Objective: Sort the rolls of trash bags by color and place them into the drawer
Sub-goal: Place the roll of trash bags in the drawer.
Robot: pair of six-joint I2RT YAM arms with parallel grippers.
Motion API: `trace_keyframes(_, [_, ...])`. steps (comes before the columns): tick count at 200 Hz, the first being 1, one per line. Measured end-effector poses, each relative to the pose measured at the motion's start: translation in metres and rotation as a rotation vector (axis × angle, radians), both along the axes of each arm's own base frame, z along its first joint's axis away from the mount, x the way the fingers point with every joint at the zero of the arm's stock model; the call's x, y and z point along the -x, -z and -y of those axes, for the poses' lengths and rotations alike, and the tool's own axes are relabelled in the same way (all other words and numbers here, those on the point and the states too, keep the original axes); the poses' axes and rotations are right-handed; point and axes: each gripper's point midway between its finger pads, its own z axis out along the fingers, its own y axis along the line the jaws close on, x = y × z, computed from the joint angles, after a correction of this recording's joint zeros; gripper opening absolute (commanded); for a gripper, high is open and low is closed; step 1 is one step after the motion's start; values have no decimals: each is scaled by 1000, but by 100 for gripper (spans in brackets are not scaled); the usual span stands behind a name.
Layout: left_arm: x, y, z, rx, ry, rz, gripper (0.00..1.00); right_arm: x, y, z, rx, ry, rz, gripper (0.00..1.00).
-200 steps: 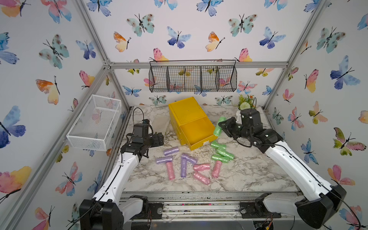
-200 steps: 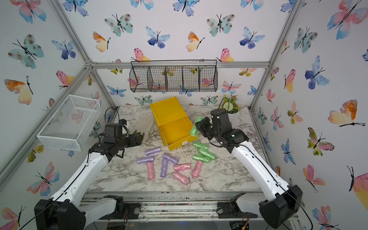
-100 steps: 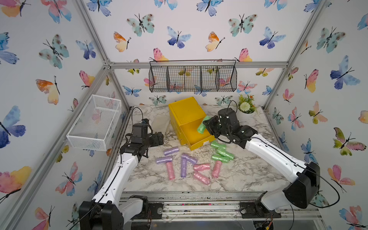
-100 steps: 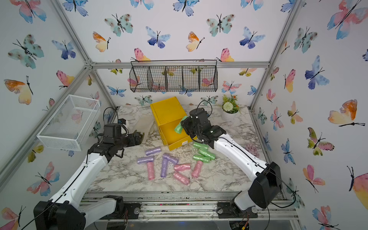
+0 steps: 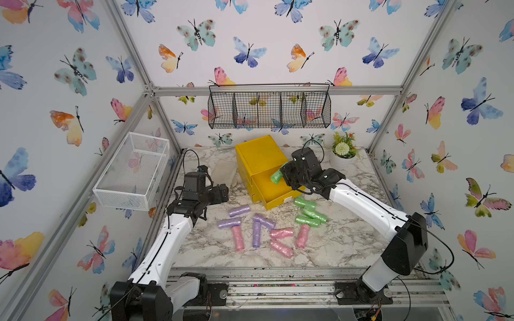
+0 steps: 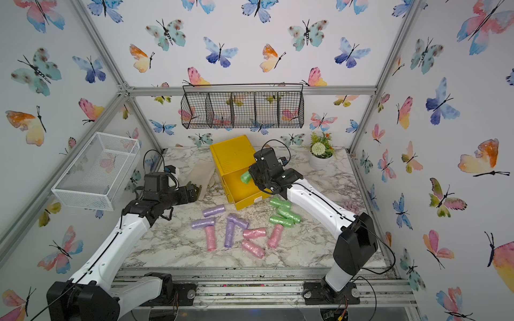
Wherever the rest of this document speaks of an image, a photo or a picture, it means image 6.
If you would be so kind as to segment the green roll top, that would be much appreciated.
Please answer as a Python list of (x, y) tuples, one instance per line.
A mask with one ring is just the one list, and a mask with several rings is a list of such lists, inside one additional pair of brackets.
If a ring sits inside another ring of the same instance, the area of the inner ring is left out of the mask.
[(276, 207), (277, 209), (281, 208), (281, 207), (283, 207), (285, 209), (290, 209), (292, 206), (292, 203), (288, 200), (283, 200), (283, 199), (280, 199), (279, 197), (275, 196), (270, 199), (270, 205), (273, 207)]

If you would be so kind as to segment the yellow three-drawer box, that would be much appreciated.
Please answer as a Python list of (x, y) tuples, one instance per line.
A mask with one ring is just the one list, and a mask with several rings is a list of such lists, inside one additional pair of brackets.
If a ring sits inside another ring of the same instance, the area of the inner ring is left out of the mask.
[(269, 198), (253, 181), (246, 184), (240, 179), (255, 163), (256, 151), (246, 135), (215, 143), (210, 146), (210, 151), (227, 200), (238, 211)]

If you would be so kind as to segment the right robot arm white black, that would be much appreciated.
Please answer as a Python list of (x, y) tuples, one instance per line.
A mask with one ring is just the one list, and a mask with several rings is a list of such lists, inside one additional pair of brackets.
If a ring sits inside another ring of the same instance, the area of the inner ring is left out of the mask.
[(335, 263), (324, 277), (329, 291), (342, 291), (378, 250), (373, 219), (356, 215), (333, 202), (294, 169), (284, 169), (273, 148), (254, 153), (249, 173), (255, 186), (269, 195), (280, 195), (314, 217), (335, 238)]

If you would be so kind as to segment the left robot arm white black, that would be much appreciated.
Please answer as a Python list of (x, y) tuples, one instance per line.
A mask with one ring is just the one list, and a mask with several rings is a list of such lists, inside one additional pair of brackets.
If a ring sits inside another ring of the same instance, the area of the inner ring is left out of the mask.
[(174, 285), (171, 274), (149, 272), (140, 280), (113, 286), (122, 263), (136, 243), (177, 205), (197, 201), (200, 188), (193, 183), (178, 189), (147, 187), (139, 199), (122, 211), (112, 233), (92, 257), (68, 281), (55, 282), (47, 291), (51, 320), (119, 320), (139, 306), (159, 307), (191, 304), (192, 284)]

